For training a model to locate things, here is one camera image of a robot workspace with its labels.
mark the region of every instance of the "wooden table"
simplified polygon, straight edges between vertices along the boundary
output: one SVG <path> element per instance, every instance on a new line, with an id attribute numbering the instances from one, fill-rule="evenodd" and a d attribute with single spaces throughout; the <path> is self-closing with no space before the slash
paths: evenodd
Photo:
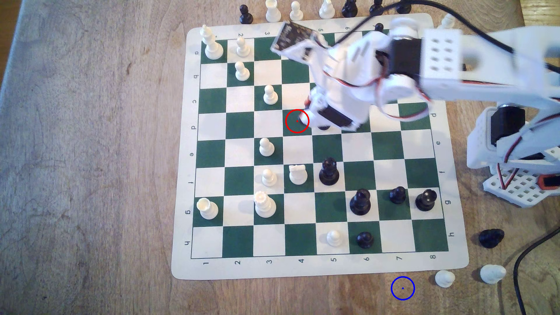
<path id="1" fill-rule="evenodd" d="M 320 0 L 301 1 L 316 19 Z M 337 17 L 342 0 L 334 1 Z M 359 2 L 367 14 L 369 4 Z M 523 25 L 514 0 L 445 0 L 485 31 Z M 186 281 L 170 272 L 185 36 L 237 24 L 232 1 L 24 1 L 0 94 L 0 314 L 518 314 L 517 255 L 560 221 L 558 198 L 520 209 L 484 193 L 466 136 L 491 103 L 449 103 L 470 264 L 442 289 L 435 272 Z M 263 1 L 247 1 L 256 23 Z M 290 2 L 282 0 L 284 16 Z M 436 24 L 443 12 L 428 12 Z M 477 233 L 502 228 L 494 249 Z M 560 238 L 520 268 L 530 314 L 560 313 Z M 495 263 L 498 285 L 477 279 Z M 397 276 L 416 283 L 400 301 Z"/>

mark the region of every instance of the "black cable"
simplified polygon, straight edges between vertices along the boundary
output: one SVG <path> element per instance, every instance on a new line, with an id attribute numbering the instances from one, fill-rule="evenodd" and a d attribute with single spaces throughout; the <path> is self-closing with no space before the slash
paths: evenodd
<path id="1" fill-rule="evenodd" d="M 521 263 L 521 260 L 530 251 L 532 251 L 533 249 L 535 249 L 537 246 L 541 245 L 542 243 L 548 241 L 549 239 L 553 238 L 558 233 L 560 233 L 560 226 L 558 227 L 558 229 L 552 231 L 547 236 L 543 237 L 542 239 L 539 239 L 538 241 L 533 243 L 531 246 L 527 247 L 527 249 L 524 250 L 521 253 L 521 255 L 519 255 L 517 260 L 515 261 L 515 265 L 514 265 L 514 289 L 515 289 L 515 295 L 517 295 L 517 302 L 519 303 L 519 308 L 521 309 L 521 314 L 522 315 L 526 315 L 527 313 L 525 312 L 525 305 L 523 305 L 523 299 L 521 298 L 521 292 L 519 292 L 519 283 L 517 282 L 517 270 L 519 269 L 519 264 Z"/>
<path id="2" fill-rule="evenodd" d="M 467 21 L 464 17 L 462 17 L 462 15 L 460 15 L 459 13 L 455 12 L 453 9 L 446 7 L 440 3 L 434 2 L 434 1 L 429 1 L 429 0 L 401 0 L 399 2 L 395 2 L 392 3 L 386 7 L 383 7 L 379 10 L 375 10 L 375 16 L 377 15 L 381 15 L 383 14 L 383 12 L 388 11 L 394 7 L 398 7 L 401 4 L 422 4 L 424 6 L 428 6 L 428 7 L 434 7 L 434 8 L 438 8 L 446 13 L 449 13 L 451 15 L 453 15 L 454 18 L 456 18 L 459 22 L 463 23 L 468 29 L 470 29 L 471 31 L 473 31 L 475 34 L 477 34 L 478 36 L 482 37 L 484 40 L 490 42 L 492 45 L 505 50 L 506 52 L 513 54 L 514 53 L 514 49 L 513 47 L 506 45 L 504 43 L 502 43 L 501 41 L 491 37 L 490 35 L 486 34 L 485 32 L 483 32 L 482 30 L 480 30 L 478 27 L 474 26 L 473 24 L 471 24 L 469 21 Z M 346 40 L 346 38 L 348 38 L 350 36 L 351 33 L 355 32 L 357 29 L 359 29 L 362 25 L 364 25 L 365 23 L 367 23 L 370 19 L 372 19 L 373 17 L 375 17 L 374 15 L 369 15 L 367 18 L 364 18 L 360 23 L 358 23 L 358 25 L 356 25 L 352 30 L 350 30 L 348 33 L 346 33 L 342 38 L 340 38 L 339 40 L 336 41 L 336 43 L 334 43 L 334 45 L 338 45 L 339 43 L 341 43 L 342 41 Z M 550 71 L 556 72 L 560 74 L 560 67 L 557 67 L 553 64 L 547 63 L 545 62 L 547 69 L 549 69 Z"/>

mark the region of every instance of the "black pawn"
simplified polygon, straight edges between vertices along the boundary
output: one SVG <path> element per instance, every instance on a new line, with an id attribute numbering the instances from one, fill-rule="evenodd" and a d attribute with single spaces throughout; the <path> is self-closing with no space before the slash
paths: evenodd
<path id="1" fill-rule="evenodd" d="M 324 160 L 321 171 L 319 171 L 321 182 L 327 186 L 332 186 L 336 184 L 339 177 L 340 173 L 338 173 L 337 162 L 332 157 Z"/>
<path id="2" fill-rule="evenodd" d="M 355 17 L 356 15 L 358 15 L 356 0 L 346 0 L 346 3 L 342 7 L 342 15 L 344 17 Z"/>
<path id="3" fill-rule="evenodd" d="M 400 205 L 407 199 L 407 192 L 404 190 L 403 186 L 396 187 L 392 191 L 389 192 L 389 200 L 392 203 L 396 203 Z"/>
<path id="4" fill-rule="evenodd" d="M 249 13 L 249 8 L 247 8 L 246 5 L 242 4 L 239 7 L 239 12 L 241 12 L 241 16 L 239 17 L 241 24 L 253 23 L 253 15 Z"/>
<path id="5" fill-rule="evenodd" d="M 356 242 L 363 249 L 370 248 L 374 243 L 374 237 L 371 236 L 370 232 L 361 232 L 356 237 Z"/>
<path id="6" fill-rule="evenodd" d="M 370 202 L 370 192 L 367 189 L 360 188 L 350 199 L 350 210 L 355 215 L 365 215 L 370 212 L 371 202 Z"/>
<path id="7" fill-rule="evenodd" d="M 426 189 L 416 197 L 416 208 L 422 211 L 432 210 L 436 204 L 437 193 L 431 189 Z"/>
<path id="8" fill-rule="evenodd" d="M 478 241 L 483 247 L 494 248 L 503 240 L 504 235 L 501 229 L 484 230 L 478 235 Z"/>

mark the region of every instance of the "blue circle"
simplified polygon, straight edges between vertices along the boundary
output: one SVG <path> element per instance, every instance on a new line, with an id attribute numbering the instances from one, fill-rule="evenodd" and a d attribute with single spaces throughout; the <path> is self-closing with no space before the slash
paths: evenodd
<path id="1" fill-rule="evenodd" d="M 411 294 L 409 297 L 407 297 L 406 299 L 399 299 L 399 298 L 397 298 L 396 295 L 395 295 L 395 293 L 393 292 L 393 284 L 395 284 L 395 281 L 396 281 L 398 278 L 407 278 L 408 280 L 410 280 L 410 281 L 412 282 L 412 294 Z M 391 283 L 391 293 L 393 294 L 393 296 L 394 296 L 395 299 L 397 299 L 397 300 L 406 301 L 406 300 L 410 299 L 410 298 L 412 297 L 412 295 L 414 295 L 414 291 L 416 291 L 416 286 L 414 285 L 414 281 L 412 281 L 412 279 L 409 278 L 409 277 L 405 277 L 405 276 L 396 277 L 395 280 L 393 280 L 393 282 Z"/>

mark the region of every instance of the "red circle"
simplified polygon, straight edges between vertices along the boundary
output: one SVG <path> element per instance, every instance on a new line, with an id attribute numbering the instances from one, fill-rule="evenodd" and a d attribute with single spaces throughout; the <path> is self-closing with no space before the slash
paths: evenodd
<path id="1" fill-rule="evenodd" d="M 295 112 L 295 111 L 302 112 L 302 113 L 304 113 L 304 114 L 307 116 L 307 125 L 305 126 L 305 128 L 304 128 L 302 131 L 293 131 L 293 130 L 291 130 L 290 127 L 288 126 L 288 116 L 290 116 L 290 114 L 291 114 L 292 112 Z M 307 115 L 307 113 L 306 113 L 305 111 L 303 111 L 302 109 L 292 109 L 292 110 L 290 110 L 290 112 L 286 115 L 286 121 L 285 121 L 286 127 L 288 128 L 289 131 L 291 131 L 291 132 L 293 132 L 293 133 L 302 133 L 302 132 L 306 131 L 306 130 L 309 128 L 309 123 L 310 123 L 310 121 L 309 121 L 309 115 Z"/>

